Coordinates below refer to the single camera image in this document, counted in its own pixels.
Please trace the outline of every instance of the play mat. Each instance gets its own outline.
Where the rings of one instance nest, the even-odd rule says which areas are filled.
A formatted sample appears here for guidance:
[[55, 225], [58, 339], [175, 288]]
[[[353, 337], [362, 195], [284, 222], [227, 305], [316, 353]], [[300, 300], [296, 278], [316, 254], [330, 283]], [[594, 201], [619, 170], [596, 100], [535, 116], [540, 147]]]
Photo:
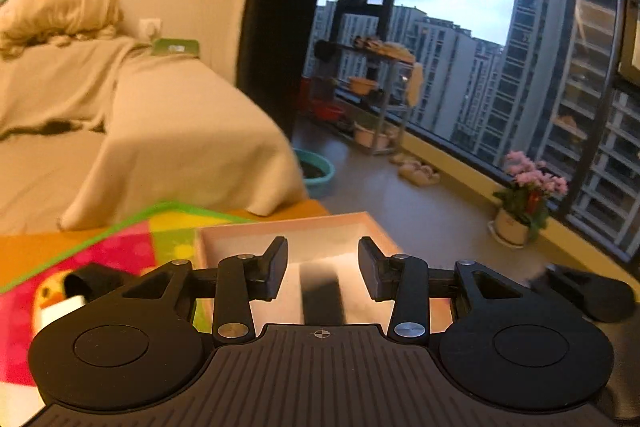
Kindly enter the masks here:
[[[22, 395], [30, 400], [24, 386], [35, 386], [27, 365], [34, 309], [42, 304], [42, 295], [55, 293], [67, 271], [99, 263], [140, 275], [172, 259], [193, 259], [197, 227], [246, 222], [194, 206], [156, 204], [0, 288], [0, 425], [20, 425], [12, 421], [15, 406]], [[193, 324], [200, 331], [210, 331], [200, 304]]]

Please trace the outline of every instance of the green mat border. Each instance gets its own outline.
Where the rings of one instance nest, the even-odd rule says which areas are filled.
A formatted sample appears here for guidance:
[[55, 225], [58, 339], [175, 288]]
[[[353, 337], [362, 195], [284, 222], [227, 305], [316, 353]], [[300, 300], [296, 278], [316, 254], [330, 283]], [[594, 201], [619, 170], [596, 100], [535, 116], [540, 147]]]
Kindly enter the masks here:
[[113, 235], [116, 232], [120, 232], [121, 230], [126, 229], [127, 227], [138, 224], [140, 221], [144, 221], [149, 217], [155, 216], [156, 214], [159, 214], [161, 212], [167, 212], [169, 210], [178, 210], [178, 211], [184, 212], [185, 214], [191, 214], [196, 216], [219, 217], [220, 219], [225, 219], [231, 223], [252, 223], [253, 222], [251, 219], [244, 219], [244, 217], [230, 216], [229, 214], [213, 212], [212, 210], [206, 210], [204, 208], [200, 208], [197, 206], [191, 206], [190, 204], [178, 203], [177, 201], [163, 201], [162, 203], [153, 204], [152, 206], [146, 208], [145, 210], [142, 210], [137, 214], [134, 214], [128, 219], [125, 219], [124, 221], [121, 221], [116, 225], [109, 227], [107, 230], [105, 230], [102, 233], [99, 233], [95, 237], [92, 237], [91, 239], [87, 239], [80, 245], [76, 245], [75, 247], [69, 250], [66, 250], [63, 253], [55, 256], [54, 258], [50, 259], [46, 263], [40, 264], [38, 267], [34, 268], [33, 270], [30, 270], [20, 275], [20, 277], [17, 277], [16, 279], [6, 284], [5, 286], [0, 287], [0, 294], [6, 293], [9, 290], [12, 290], [18, 284], [21, 284], [31, 279], [31, 277], [34, 277], [37, 274], [42, 273], [47, 268], [51, 268], [52, 266], [55, 266], [61, 261], [68, 259], [69, 257], [71, 257], [72, 255], [75, 255], [79, 251], [84, 250], [85, 248], [91, 247], [96, 243], [99, 243], [103, 239], [110, 237], [110, 235]]

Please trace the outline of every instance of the tile floor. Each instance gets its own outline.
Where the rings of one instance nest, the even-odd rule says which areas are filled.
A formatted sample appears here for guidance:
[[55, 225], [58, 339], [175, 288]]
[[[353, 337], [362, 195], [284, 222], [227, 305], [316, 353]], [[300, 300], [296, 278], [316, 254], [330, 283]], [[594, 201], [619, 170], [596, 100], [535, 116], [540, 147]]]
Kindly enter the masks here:
[[305, 119], [296, 125], [295, 147], [320, 153], [335, 166], [335, 177], [321, 203], [332, 214], [366, 211], [406, 252], [437, 268], [457, 259], [476, 259], [522, 282], [545, 264], [581, 268], [555, 245], [538, 238], [523, 250], [496, 243], [487, 230], [495, 207], [444, 175], [438, 185], [418, 188], [398, 177], [386, 156], [367, 156]]

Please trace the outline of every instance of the black device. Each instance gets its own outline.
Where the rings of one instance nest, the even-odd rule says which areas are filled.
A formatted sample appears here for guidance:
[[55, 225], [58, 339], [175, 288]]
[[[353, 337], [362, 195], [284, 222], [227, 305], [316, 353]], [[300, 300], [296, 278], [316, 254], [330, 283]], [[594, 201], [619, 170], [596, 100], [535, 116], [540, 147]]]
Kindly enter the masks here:
[[[442, 270], [386, 257], [370, 237], [358, 262], [370, 297], [395, 301], [386, 334], [380, 325], [271, 324], [256, 337], [249, 302], [276, 298], [283, 237], [217, 268], [177, 260], [123, 279], [34, 338], [29, 365], [46, 407], [26, 425], [613, 425], [594, 405], [613, 349], [583, 318], [575, 287], [569, 303], [558, 281], [538, 280], [553, 293], [539, 295], [474, 261]], [[85, 270], [72, 286], [90, 279]], [[443, 333], [430, 333], [434, 297], [452, 302]], [[191, 324], [198, 298], [214, 298], [211, 334]]]

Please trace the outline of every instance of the pink box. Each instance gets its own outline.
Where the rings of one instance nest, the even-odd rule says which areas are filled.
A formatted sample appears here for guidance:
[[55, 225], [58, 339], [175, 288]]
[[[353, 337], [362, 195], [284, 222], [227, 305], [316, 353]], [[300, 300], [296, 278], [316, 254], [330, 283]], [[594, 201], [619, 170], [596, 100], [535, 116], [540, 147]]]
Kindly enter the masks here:
[[[366, 212], [197, 229], [195, 267], [217, 266], [225, 257], [241, 253], [261, 255], [279, 235], [289, 243], [289, 265], [276, 299], [251, 302], [256, 333], [267, 323], [303, 323], [303, 265], [305, 282], [309, 274], [319, 281], [337, 277], [347, 323], [379, 323], [386, 331], [394, 303], [370, 299], [358, 267], [358, 241], [369, 235], [388, 256], [402, 250]], [[444, 331], [451, 324], [449, 299], [430, 299], [430, 307], [431, 331]], [[212, 299], [205, 309], [211, 319]]]

